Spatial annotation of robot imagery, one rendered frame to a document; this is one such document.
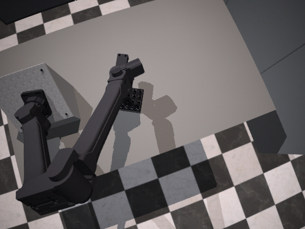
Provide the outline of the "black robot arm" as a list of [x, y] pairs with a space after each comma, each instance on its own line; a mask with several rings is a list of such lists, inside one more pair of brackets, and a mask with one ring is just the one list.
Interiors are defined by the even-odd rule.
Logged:
[[52, 162], [46, 139], [52, 111], [45, 93], [42, 89], [22, 92], [24, 106], [14, 114], [24, 134], [24, 181], [16, 191], [18, 201], [45, 215], [90, 199], [98, 180], [98, 158], [121, 105], [132, 91], [130, 81], [145, 72], [139, 58], [128, 60], [128, 54], [117, 54], [105, 93], [77, 142], [73, 148], [60, 149]]

